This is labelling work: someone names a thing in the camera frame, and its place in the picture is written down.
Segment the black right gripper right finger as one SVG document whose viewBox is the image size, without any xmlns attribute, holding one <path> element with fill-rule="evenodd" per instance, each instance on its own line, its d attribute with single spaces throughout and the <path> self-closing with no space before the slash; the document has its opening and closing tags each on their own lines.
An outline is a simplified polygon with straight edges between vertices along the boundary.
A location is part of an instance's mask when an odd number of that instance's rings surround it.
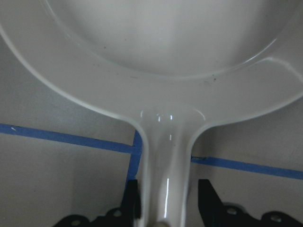
<svg viewBox="0 0 303 227">
<path fill-rule="evenodd" d="M 198 180 L 198 209 L 202 219 L 218 219 L 223 203 L 208 179 Z"/>
</svg>

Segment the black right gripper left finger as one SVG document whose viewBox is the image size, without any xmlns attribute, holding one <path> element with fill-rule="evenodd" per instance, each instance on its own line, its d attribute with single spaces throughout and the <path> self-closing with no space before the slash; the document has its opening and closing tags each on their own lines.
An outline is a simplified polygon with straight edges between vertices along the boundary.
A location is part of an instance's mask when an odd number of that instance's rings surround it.
<svg viewBox="0 0 303 227">
<path fill-rule="evenodd" d="M 129 220 L 140 219 L 142 217 L 141 197 L 137 180 L 127 181 L 120 209 L 123 216 Z"/>
</svg>

